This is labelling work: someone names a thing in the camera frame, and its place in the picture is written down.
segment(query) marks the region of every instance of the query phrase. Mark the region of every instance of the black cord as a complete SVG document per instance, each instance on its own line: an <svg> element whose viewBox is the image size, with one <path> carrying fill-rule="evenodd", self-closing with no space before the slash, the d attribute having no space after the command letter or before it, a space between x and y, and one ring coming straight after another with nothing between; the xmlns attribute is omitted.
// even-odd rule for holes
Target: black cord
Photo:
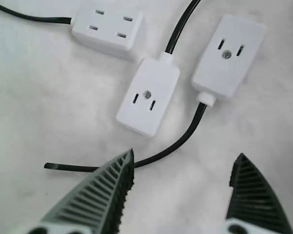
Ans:
<svg viewBox="0 0 293 234"><path fill-rule="evenodd" d="M36 17L36 16L28 16L28 15L24 15L22 13L10 10L4 6L0 5L0 10L8 13L10 15L25 19L25 20L31 20L31 21L38 21L38 22L44 22L44 23L64 23L64 24L70 24L70 21L72 18L68 18L68 17Z"/></svg>
<svg viewBox="0 0 293 234"><path fill-rule="evenodd" d="M192 0L192 2L190 3L190 5L187 7L187 9L185 10L185 12L183 13L183 15L181 16L179 22L177 23L175 30L173 31L169 43L166 47L165 52L172 54L172 52L175 49L175 46L177 44L177 41L181 35L181 32L183 30L183 28L185 27L188 19L190 18L192 12L194 11L194 9L196 8L196 6L200 3L201 0Z"/></svg>
<svg viewBox="0 0 293 234"><path fill-rule="evenodd" d="M167 149L161 151L160 153L158 153L152 157L149 157L147 159L136 162L135 168L143 167L143 166L146 166L150 163L156 162L156 161L166 157L167 155L171 154L172 152L177 150L180 146L182 146L190 138L190 136L192 136L195 129L199 125L205 109L206 109L206 105L200 103L196 112L195 112L194 118L193 118L189 128L183 134L183 136L179 140L177 140L175 143L173 143L171 146L169 146ZM60 170L60 171L71 171L71 172L93 172L96 169L98 169L99 167L71 166L71 165L56 164L56 163L49 163L48 162L44 165L44 168L52 169L52 170Z"/></svg>

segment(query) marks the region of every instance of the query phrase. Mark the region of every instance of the plug housing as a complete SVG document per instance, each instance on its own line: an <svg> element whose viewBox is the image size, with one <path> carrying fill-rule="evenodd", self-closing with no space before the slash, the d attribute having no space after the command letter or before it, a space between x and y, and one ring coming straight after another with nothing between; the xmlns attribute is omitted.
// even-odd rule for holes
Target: plug housing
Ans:
<svg viewBox="0 0 293 234"><path fill-rule="evenodd" d="M212 106L229 99L246 76L264 39L266 27L225 15L207 46L192 79L198 100Z"/></svg>
<svg viewBox="0 0 293 234"><path fill-rule="evenodd" d="M139 58L146 31L142 12L86 0L72 22L80 43L127 60Z"/></svg>
<svg viewBox="0 0 293 234"><path fill-rule="evenodd" d="M180 75L172 59L162 53L159 60L142 61L116 116L120 123L140 134L155 135Z"/></svg>

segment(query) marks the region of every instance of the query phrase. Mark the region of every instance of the outlet slot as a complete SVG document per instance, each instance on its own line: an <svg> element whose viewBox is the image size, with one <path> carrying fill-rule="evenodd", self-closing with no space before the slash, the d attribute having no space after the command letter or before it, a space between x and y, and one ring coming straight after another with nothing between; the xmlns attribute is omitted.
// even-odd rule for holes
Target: outlet slot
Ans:
<svg viewBox="0 0 293 234"><path fill-rule="evenodd" d="M104 15L104 11L96 10L97 14Z"/></svg>
<svg viewBox="0 0 293 234"><path fill-rule="evenodd" d="M218 46L218 50L220 50L221 47L223 47L224 43L225 43L225 39L222 39L219 46Z"/></svg>
<svg viewBox="0 0 293 234"><path fill-rule="evenodd" d="M132 103L135 104L138 99L139 94L136 94L135 98L133 99Z"/></svg>
<svg viewBox="0 0 293 234"><path fill-rule="evenodd" d="M127 35L126 34L123 34L123 33L118 33L117 36L121 37L121 38L126 38Z"/></svg>
<svg viewBox="0 0 293 234"><path fill-rule="evenodd" d="M240 49L239 49L239 51L238 51L238 53L236 55L240 56L240 54L241 54L243 49L244 49L244 45L241 45L241 47L240 47Z"/></svg>
<svg viewBox="0 0 293 234"><path fill-rule="evenodd" d="M154 104L155 104L155 101L152 102L152 104L150 106L150 111L153 110Z"/></svg>
<svg viewBox="0 0 293 234"><path fill-rule="evenodd" d="M129 21L129 22L132 22L132 20L133 20L133 18L126 17L126 16L124 16L123 19L126 20L126 21Z"/></svg>
<svg viewBox="0 0 293 234"><path fill-rule="evenodd" d="M98 27L92 26L92 25L90 25L89 28L92 29L92 30L96 30L96 31L98 30Z"/></svg>

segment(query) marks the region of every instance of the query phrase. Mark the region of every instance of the white cloth surface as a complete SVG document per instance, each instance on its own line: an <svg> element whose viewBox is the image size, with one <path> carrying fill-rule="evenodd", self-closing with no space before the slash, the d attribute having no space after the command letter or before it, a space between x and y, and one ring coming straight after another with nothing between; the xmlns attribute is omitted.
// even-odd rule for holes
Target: white cloth surface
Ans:
<svg viewBox="0 0 293 234"><path fill-rule="evenodd" d="M81 2L0 0L46 17L73 17ZM108 2L145 12L145 55L157 57L190 0ZM40 219L87 176L46 170L44 163L98 166L129 148L141 160L177 140L198 105L191 74L224 14L267 25L263 45L232 100L208 108L178 151L136 170L121 233L217 233L241 152L271 184L293 227L293 0L204 0L174 51L181 76L153 138L115 120L138 63L78 44L69 25L0 12L0 234Z"/></svg>

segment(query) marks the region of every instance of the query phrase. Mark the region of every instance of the cord strain relief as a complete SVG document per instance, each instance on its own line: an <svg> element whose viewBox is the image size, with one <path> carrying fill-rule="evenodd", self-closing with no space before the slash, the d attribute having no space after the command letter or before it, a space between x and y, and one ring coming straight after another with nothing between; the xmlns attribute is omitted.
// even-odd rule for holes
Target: cord strain relief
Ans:
<svg viewBox="0 0 293 234"><path fill-rule="evenodd" d="M207 106L212 107L216 101L216 97L206 92L200 92L196 100Z"/></svg>
<svg viewBox="0 0 293 234"><path fill-rule="evenodd" d="M159 61L167 65L172 64L173 60L174 60L174 56L167 52L162 52L159 57Z"/></svg>

